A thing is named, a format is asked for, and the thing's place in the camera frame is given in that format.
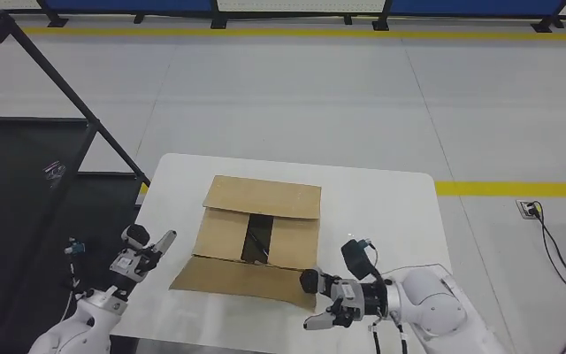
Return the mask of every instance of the robotic hand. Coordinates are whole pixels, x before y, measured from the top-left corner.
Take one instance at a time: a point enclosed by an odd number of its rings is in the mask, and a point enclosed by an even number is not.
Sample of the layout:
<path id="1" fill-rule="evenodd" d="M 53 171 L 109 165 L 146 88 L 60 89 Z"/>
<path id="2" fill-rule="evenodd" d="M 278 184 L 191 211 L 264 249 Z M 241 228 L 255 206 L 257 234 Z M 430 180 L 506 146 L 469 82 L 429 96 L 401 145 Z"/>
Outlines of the robotic hand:
<path id="1" fill-rule="evenodd" d="M 175 231 L 167 231 L 158 243 L 144 247 L 149 242 L 145 228 L 126 228 L 121 236 L 125 247 L 110 267 L 116 273 L 113 285 L 105 292 L 90 290 L 84 294 L 74 315 L 37 338 L 29 353 L 110 353 L 110 332 L 120 322 L 128 296 L 157 266 L 176 236 Z"/>
<path id="2" fill-rule="evenodd" d="M 302 289 L 330 297 L 333 304 L 325 312 L 307 318 L 307 330 L 349 327 L 363 316 L 376 316 L 371 327 L 379 353 L 377 324 L 391 320 L 402 335 L 402 350 L 407 352 L 402 322 L 409 323 L 428 354 L 504 354 L 501 343 L 474 308 L 470 299 L 441 265 L 417 266 L 404 277 L 383 279 L 368 259 L 366 241 L 350 240 L 342 247 L 348 270 L 361 280 L 371 274 L 375 281 L 360 283 L 323 273 L 305 270 L 300 278 Z"/>

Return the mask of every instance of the power outlet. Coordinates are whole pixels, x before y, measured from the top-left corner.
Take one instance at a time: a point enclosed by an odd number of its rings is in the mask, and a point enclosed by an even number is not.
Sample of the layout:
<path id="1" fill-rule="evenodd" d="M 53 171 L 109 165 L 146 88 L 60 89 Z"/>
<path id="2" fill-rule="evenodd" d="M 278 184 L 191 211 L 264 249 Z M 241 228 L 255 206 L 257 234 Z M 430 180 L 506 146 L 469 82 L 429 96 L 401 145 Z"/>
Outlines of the power outlet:
<path id="1" fill-rule="evenodd" d="M 523 217 L 523 219 L 532 220 L 532 219 L 537 218 L 536 216 L 530 215 L 528 213 L 529 207 L 527 206 L 527 204 L 530 204 L 530 203 L 532 203 L 532 201 L 516 200 L 516 207 L 519 208 L 519 212 L 521 213 L 521 216 Z"/>

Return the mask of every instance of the yellow stripe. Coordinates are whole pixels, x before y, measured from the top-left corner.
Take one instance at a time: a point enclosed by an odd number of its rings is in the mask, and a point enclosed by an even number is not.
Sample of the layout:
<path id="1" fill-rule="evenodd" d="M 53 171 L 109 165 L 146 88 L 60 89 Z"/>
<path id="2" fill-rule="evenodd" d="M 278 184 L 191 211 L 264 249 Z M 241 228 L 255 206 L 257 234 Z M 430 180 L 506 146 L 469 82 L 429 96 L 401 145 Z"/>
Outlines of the yellow stripe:
<path id="1" fill-rule="evenodd" d="M 566 182 L 436 181 L 438 196 L 538 196 L 566 197 Z M 148 187 L 141 186 L 140 194 Z"/>
<path id="2" fill-rule="evenodd" d="M 138 35 L 138 36 L 296 36 L 349 38 L 412 38 L 488 41 L 566 41 L 566 34 L 483 33 L 483 32 L 408 32 L 370 29 L 293 29 L 293 28 L 48 28 L 25 27 L 28 35 Z"/>

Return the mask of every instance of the blue panel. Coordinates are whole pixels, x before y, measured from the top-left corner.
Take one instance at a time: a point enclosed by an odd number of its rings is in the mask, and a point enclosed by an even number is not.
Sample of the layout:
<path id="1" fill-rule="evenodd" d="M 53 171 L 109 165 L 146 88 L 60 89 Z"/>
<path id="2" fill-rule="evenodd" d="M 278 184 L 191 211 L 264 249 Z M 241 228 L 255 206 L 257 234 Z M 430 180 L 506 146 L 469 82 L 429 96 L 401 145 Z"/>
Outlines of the blue panel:
<path id="1" fill-rule="evenodd" d="M 209 0 L 47 0 L 52 9 L 99 11 L 209 11 Z"/>
<path id="2" fill-rule="evenodd" d="M 392 12 L 461 15 L 550 14 L 560 0 L 393 0 Z"/>

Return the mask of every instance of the cardboard box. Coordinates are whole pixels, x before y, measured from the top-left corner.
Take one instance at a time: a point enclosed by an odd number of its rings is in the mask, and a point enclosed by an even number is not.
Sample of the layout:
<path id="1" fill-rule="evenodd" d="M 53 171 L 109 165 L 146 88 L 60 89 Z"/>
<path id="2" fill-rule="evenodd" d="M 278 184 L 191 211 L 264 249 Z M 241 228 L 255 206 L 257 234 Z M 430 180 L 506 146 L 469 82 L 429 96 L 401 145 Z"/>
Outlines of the cardboard box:
<path id="1" fill-rule="evenodd" d="M 259 296 L 314 311 L 299 282 L 317 263 L 321 188 L 216 176 L 191 259 L 170 289 Z"/>

